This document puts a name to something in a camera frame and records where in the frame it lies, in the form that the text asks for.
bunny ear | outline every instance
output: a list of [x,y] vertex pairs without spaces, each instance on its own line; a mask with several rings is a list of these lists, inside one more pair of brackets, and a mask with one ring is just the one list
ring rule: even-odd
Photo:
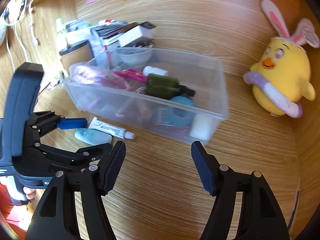
[[311,31],[315,31],[315,27],[309,19],[303,18],[298,23],[297,29],[295,33],[291,36],[291,40],[297,43],[299,46],[307,44],[307,41],[304,39],[302,35],[302,30],[304,28],[308,28]]
[[289,31],[278,7],[270,0],[262,0],[260,5],[277,33],[279,33],[281,37],[289,39]]

pink scissors handle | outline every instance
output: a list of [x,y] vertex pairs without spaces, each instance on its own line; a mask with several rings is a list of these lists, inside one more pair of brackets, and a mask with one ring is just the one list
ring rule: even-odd
[[133,68],[128,68],[123,71],[115,71],[115,74],[118,76],[124,77],[124,78],[130,78],[139,82],[146,83],[147,82],[147,77],[143,75],[143,73],[137,69]]

yellow plush chick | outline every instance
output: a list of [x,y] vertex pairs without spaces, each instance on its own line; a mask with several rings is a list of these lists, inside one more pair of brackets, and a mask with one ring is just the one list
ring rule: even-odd
[[[289,39],[273,38],[260,61],[250,70],[264,76],[291,102],[298,102],[302,96],[315,99],[315,89],[309,82],[311,70],[307,54]],[[252,92],[257,102],[271,114],[285,114],[257,86],[252,87]]]

barcode label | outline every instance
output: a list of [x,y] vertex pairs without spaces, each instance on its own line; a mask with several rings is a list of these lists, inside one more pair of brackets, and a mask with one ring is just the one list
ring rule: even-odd
[[158,115],[157,115],[157,124],[165,124],[168,125],[168,119],[167,119],[167,108],[165,107],[158,107]]

clear plastic bin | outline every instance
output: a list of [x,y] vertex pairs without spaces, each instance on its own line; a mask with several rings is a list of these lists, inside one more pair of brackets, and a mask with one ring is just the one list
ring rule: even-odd
[[[144,53],[147,62],[128,65],[121,54]],[[145,66],[162,68],[181,85],[196,91],[192,98],[196,107],[125,90],[81,85],[66,80],[65,87],[78,110],[108,118],[141,130],[191,144],[205,145],[220,121],[228,118],[228,99],[221,60],[200,54],[147,48],[116,49],[99,55],[90,65],[104,63],[111,70]],[[191,118],[186,126],[172,125],[176,118]]]

